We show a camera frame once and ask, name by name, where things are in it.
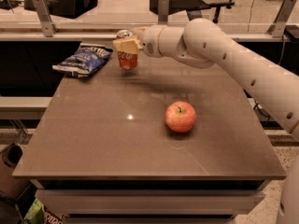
can lid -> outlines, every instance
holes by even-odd
[[[125,37],[129,37],[132,35],[133,35],[133,32],[130,30],[120,30],[116,33],[117,38],[125,38]]]

table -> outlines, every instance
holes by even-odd
[[[164,125],[173,102],[198,115],[189,133]],[[64,77],[14,174],[53,212],[231,218],[285,172],[243,90],[216,64],[196,69],[117,53],[89,79]]]

red apple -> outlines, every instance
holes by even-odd
[[[177,101],[166,109],[164,119],[171,130],[186,133],[196,121],[196,112],[189,103]]]

robotic arm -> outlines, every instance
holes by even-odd
[[[141,46],[150,57],[172,57],[197,68],[217,63],[299,141],[299,77],[234,42],[212,21],[148,27]]]

can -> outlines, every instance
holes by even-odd
[[[124,39],[134,35],[130,30],[120,30],[116,34],[117,39]],[[131,70],[138,66],[138,55],[118,51],[119,64],[122,69]]]

